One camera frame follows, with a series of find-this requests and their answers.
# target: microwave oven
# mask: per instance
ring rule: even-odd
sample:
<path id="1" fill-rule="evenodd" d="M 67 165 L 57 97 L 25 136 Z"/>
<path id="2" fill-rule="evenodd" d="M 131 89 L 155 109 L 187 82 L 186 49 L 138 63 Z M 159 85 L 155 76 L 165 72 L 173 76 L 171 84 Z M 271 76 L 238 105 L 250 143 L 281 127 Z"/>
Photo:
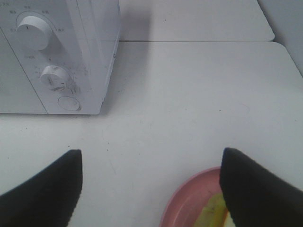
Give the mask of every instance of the microwave oven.
<path id="1" fill-rule="evenodd" d="M 0 113 L 98 114 L 120 34 L 119 0 L 0 2 Z"/>

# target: yellow food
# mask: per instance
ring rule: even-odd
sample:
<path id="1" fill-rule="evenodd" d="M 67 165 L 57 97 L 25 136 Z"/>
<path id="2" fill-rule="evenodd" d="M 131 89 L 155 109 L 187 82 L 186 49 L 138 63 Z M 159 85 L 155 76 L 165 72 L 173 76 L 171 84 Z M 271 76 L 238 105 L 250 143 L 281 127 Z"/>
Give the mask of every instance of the yellow food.
<path id="1" fill-rule="evenodd" d="M 235 227 L 222 193 L 209 199 L 193 227 Z"/>

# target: pink bowl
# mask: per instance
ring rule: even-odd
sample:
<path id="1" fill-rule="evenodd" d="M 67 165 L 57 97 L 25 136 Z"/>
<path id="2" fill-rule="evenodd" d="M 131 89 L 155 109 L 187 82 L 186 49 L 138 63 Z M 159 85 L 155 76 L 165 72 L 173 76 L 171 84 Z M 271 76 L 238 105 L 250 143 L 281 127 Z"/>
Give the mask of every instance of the pink bowl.
<path id="1" fill-rule="evenodd" d="M 160 227 L 192 227 L 219 185 L 220 167 L 202 171 L 183 183 L 169 200 Z"/>

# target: timer knob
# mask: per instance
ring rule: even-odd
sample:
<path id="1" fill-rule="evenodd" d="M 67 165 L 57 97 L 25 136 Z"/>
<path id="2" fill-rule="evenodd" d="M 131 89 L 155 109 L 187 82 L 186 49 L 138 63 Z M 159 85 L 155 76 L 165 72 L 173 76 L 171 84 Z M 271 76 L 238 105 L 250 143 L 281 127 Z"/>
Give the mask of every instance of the timer knob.
<path id="1" fill-rule="evenodd" d="M 62 91 L 73 82 L 68 72 L 56 65 L 46 66 L 40 81 L 52 91 Z"/>
<path id="2" fill-rule="evenodd" d="M 18 40 L 24 46 L 35 51 L 45 49 L 53 35 L 53 31 L 48 23 L 35 16 L 23 18 L 16 32 Z"/>

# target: white table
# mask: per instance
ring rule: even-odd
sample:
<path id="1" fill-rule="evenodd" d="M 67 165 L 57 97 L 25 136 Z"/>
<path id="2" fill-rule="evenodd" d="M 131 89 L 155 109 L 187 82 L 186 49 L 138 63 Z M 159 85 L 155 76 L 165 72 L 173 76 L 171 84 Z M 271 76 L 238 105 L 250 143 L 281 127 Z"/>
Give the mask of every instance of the white table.
<path id="1" fill-rule="evenodd" d="M 0 193 L 71 148 L 71 227 L 156 227 L 176 188 L 235 147 L 303 189 L 303 79 L 285 48 L 120 43 L 98 116 L 0 115 Z"/>
<path id="2" fill-rule="evenodd" d="M 256 0 L 120 0 L 121 40 L 271 41 Z"/>

